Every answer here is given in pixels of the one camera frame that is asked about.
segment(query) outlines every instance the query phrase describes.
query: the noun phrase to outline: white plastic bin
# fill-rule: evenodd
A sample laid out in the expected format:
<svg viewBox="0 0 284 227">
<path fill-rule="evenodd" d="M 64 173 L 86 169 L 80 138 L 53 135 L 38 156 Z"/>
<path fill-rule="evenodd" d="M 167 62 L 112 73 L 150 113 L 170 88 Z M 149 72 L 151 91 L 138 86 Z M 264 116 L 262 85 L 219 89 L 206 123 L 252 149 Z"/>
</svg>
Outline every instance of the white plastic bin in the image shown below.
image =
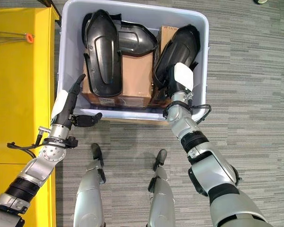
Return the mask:
<svg viewBox="0 0 284 227">
<path fill-rule="evenodd" d="M 122 13 L 122 20 L 143 24 L 155 35 L 163 25 L 173 27 L 194 25 L 200 32 L 201 50 L 195 59 L 199 64 L 194 70 L 193 105 L 205 104 L 209 33 L 207 18 L 195 11 L 108 0 L 69 0 L 65 3 L 62 12 L 58 91 L 69 90 L 83 71 L 85 47 L 81 38 L 82 21 L 86 14 L 98 9 L 104 9 L 112 15 Z M 94 115 L 101 112 L 106 118 L 162 121 L 165 120 L 162 111 L 162 109 L 114 110 L 113 108 L 100 110 L 79 95 L 74 113 Z M 193 119 L 198 120 L 203 114 L 204 109 L 196 110 Z"/>
</svg>

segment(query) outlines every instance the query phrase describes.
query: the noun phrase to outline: yellow panel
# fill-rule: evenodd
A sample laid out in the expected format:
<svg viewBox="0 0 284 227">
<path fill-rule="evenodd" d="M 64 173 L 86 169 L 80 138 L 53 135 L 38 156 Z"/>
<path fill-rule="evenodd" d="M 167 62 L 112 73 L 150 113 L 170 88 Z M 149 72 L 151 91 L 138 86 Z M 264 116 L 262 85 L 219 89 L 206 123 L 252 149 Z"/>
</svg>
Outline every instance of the yellow panel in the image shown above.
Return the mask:
<svg viewBox="0 0 284 227">
<path fill-rule="evenodd" d="M 35 11 L 0 9 L 0 31 L 34 33 Z M 0 163 L 27 163 L 30 157 L 6 147 L 34 142 L 34 44 L 0 44 Z"/>
<path fill-rule="evenodd" d="M 24 166 L 15 164 L 26 164 L 30 160 L 23 151 L 6 148 L 6 143 L 29 145 L 36 139 L 39 125 L 50 126 L 54 94 L 54 20 L 57 18 L 53 8 L 0 9 L 1 31 L 35 35 L 33 44 L 0 45 L 0 193 Z M 13 176 L 5 178 L 3 184 L 1 178 L 6 172 L 12 172 Z M 34 200 L 34 206 L 25 215 L 26 226 L 55 227 L 54 173 Z"/>
<path fill-rule="evenodd" d="M 8 188 L 9 184 L 16 178 L 24 166 L 23 164 L 0 164 L 0 194 Z M 26 214 L 22 215 L 22 218 L 25 220 L 25 226 L 37 226 L 35 209 L 36 198 L 33 198 Z"/>
</svg>

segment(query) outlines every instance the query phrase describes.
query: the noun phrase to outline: white label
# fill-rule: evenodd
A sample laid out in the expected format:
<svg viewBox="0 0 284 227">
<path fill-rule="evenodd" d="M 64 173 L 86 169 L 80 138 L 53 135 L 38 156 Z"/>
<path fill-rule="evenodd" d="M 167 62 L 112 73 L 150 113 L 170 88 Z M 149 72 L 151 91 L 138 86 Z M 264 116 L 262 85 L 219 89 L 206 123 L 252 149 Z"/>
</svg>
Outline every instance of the white label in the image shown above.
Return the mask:
<svg viewBox="0 0 284 227">
<path fill-rule="evenodd" d="M 115 105 L 115 100 L 113 98 L 99 98 L 99 101 L 102 105 L 105 105 L 105 104 Z"/>
</svg>

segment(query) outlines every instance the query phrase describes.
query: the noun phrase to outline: robotic arm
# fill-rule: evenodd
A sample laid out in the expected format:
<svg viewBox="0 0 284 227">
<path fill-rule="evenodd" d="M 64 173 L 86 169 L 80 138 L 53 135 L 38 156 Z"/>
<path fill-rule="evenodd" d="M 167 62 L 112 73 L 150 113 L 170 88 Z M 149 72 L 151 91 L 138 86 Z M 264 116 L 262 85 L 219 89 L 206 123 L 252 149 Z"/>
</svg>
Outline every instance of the robotic arm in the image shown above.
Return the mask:
<svg viewBox="0 0 284 227">
<path fill-rule="evenodd" d="M 188 175 L 198 193 L 208 196 L 214 227 L 271 227 L 255 203 L 237 188 L 239 175 L 192 120 L 192 71 L 182 63 L 169 70 L 164 111 L 181 142 L 191 168 Z"/>
<path fill-rule="evenodd" d="M 68 136 L 71 126 L 88 127 L 95 125 L 102 117 L 101 113 L 95 116 L 74 116 L 77 95 L 80 84 L 85 75 L 82 74 L 74 83 L 69 92 L 62 90 L 56 99 L 52 111 L 51 129 L 39 127 L 39 134 L 33 146 L 21 148 L 14 143 L 10 148 L 28 150 L 42 146 L 38 157 L 32 159 L 10 184 L 5 193 L 0 195 L 0 227 L 22 227 L 24 220 L 18 214 L 25 214 L 40 187 L 51 175 L 58 162 L 64 159 L 67 148 L 75 148 L 78 141 Z M 43 133 L 49 136 L 39 144 Z"/>
</svg>

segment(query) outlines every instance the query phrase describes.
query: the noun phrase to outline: cardboard box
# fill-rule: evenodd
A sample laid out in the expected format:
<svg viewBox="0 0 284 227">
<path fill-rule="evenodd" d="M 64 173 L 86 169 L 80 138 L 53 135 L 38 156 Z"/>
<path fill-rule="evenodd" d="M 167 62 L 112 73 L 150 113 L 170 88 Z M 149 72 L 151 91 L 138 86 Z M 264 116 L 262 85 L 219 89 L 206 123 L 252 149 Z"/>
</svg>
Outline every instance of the cardboard box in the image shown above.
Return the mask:
<svg viewBox="0 0 284 227">
<path fill-rule="evenodd" d="M 178 30 L 177 27 L 170 27 L 170 26 L 162 26 L 160 28 L 158 36 L 157 36 L 157 39 L 159 42 L 157 56 L 161 56 L 161 53 L 164 50 L 164 47 L 171 40 L 171 38 L 174 36 L 177 30 Z M 171 103 L 171 99 L 168 97 L 165 97 L 164 89 L 158 90 L 158 88 L 154 85 L 152 98 L 151 98 L 149 106 L 165 108 L 170 103 Z"/>
<path fill-rule="evenodd" d="M 114 97 L 99 97 L 89 88 L 87 77 L 83 80 L 82 95 L 92 104 L 102 106 L 147 107 L 152 93 L 153 53 L 143 57 L 122 56 L 122 93 Z M 84 61 L 83 73 L 87 75 Z"/>
</svg>

